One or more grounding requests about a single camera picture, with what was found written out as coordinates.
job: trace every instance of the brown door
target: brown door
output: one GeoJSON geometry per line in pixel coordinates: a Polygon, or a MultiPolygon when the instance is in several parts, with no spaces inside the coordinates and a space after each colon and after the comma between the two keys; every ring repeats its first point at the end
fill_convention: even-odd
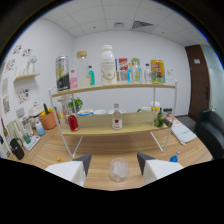
{"type": "Polygon", "coordinates": [[[196,121],[199,111],[209,108],[208,67],[200,45],[185,47],[185,49],[191,73],[191,99],[188,116],[196,121]]]}

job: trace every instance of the plant pot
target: plant pot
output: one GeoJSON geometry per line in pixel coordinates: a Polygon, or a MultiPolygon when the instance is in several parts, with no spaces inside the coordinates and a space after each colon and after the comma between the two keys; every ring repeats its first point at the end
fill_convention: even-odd
{"type": "Polygon", "coordinates": [[[39,115],[39,118],[44,129],[46,130],[52,129],[57,125],[53,112],[43,116],[39,115]]]}

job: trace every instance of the table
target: table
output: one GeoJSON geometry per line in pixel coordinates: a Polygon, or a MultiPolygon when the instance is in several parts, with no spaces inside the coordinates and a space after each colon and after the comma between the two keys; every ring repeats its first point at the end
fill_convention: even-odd
{"type": "MultiPolygon", "coordinates": [[[[168,129],[153,131],[161,146],[166,142],[168,131],[168,129]]],[[[65,138],[71,149],[75,148],[79,141],[79,137],[65,136],[65,138]]],[[[137,160],[137,152],[168,161],[178,149],[181,151],[178,162],[183,167],[212,159],[211,154],[198,138],[183,146],[173,134],[170,135],[165,152],[161,152],[150,132],[123,136],[87,136],[80,144],[75,158],[88,153],[92,154],[88,176],[84,184],[85,188],[114,191],[145,186],[137,160]],[[127,160],[130,171],[129,178],[121,183],[111,181],[108,176],[110,162],[117,157],[127,160]]],[[[72,160],[66,151],[57,127],[46,130],[39,143],[30,152],[24,151],[25,156],[19,162],[31,164],[43,170],[49,165],[57,164],[57,157],[61,158],[61,162],[72,160]]]]}

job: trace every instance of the wooden shelf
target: wooden shelf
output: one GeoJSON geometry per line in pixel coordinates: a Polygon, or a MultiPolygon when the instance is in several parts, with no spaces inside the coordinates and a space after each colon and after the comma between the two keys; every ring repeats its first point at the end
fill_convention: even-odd
{"type": "Polygon", "coordinates": [[[69,125],[62,130],[63,135],[74,136],[110,136],[110,135],[126,135],[139,132],[149,132],[153,130],[168,129],[164,124],[158,128],[154,126],[156,112],[136,112],[122,114],[122,129],[112,129],[112,115],[91,115],[77,116],[79,130],[71,132],[69,125]]]}
{"type": "Polygon", "coordinates": [[[40,75],[40,73],[27,74],[27,75],[20,75],[20,76],[17,76],[17,77],[14,79],[14,82],[15,82],[15,81],[19,81],[19,80],[23,80],[23,79],[33,78],[33,77],[38,76],[38,75],[40,75]]]}
{"type": "Polygon", "coordinates": [[[105,85],[105,86],[93,86],[89,88],[83,88],[83,89],[69,89],[69,90],[63,90],[59,91],[56,94],[53,94],[52,97],[58,97],[63,96],[67,94],[73,94],[73,93],[81,93],[81,92],[90,92],[95,90],[104,90],[104,89],[119,89],[119,88],[170,88],[175,89],[175,85],[167,85],[167,84],[113,84],[113,85],[105,85]]]}

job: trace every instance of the white wall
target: white wall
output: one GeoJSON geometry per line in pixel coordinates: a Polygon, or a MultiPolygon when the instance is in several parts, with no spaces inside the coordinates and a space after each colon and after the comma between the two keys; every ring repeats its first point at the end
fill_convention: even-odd
{"type": "Polygon", "coordinates": [[[20,36],[12,46],[12,49],[8,52],[5,61],[7,62],[8,60],[15,58],[15,65],[18,66],[19,70],[25,67],[28,60],[28,58],[22,57],[22,51],[25,48],[33,49],[32,55],[35,55],[37,58],[35,68],[38,70],[40,75],[35,78],[13,83],[15,70],[8,72],[4,72],[3,70],[1,78],[2,80],[5,77],[8,78],[10,104],[10,112],[8,114],[4,114],[3,103],[1,100],[2,117],[5,125],[10,121],[17,119],[16,110],[21,107],[24,108],[26,116],[28,115],[29,108],[33,106],[34,102],[37,102],[38,104],[46,103],[49,108],[51,107],[48,89],[56,87],[56,58],[60,55],[67,55],[69,57],[70,70],[74,69],[73,44],[74,38],[70,34],[45,19],[37,20],[20,36]],[[22,45],[21,52],[20,54],[13,54],[13,49],[18,44],[22,45]],[[17,92],[21,89],[29,89],[30,100],[19,104],[17,92]]]}
{"type": "MultiPolygon", "coordinates": [[[[96,85],[101,85],[100,55],[102,45],[112,45],[115,58],[140,59],[142,71],[145,64],[152,59],[164,61],[165,70],[173,69],[173,75],[166,74],[168,84],[174,84],[177,79],[177,108],[175,115],[188,114],[190,104],[190,70],[185,48],[170,40],[155,35],[133,31],[109,31],[85,35],[74,40],[74,58],[77,63],[76,53],[80,50],[87,51],[87,59],[95,73],[96,85]]],[[[153,96],[152,89],[116,89],[100,90],[96,92],[79,93],[84,103],[84,108],[112,109],[114,103],[119,103],[120,108],[127,112],[136,112],[143,106],[149,106],[153,96]]],[[[173,89],[157,89],[156,101],[161,107],[172,108],[174,104],[173,89]]]]}

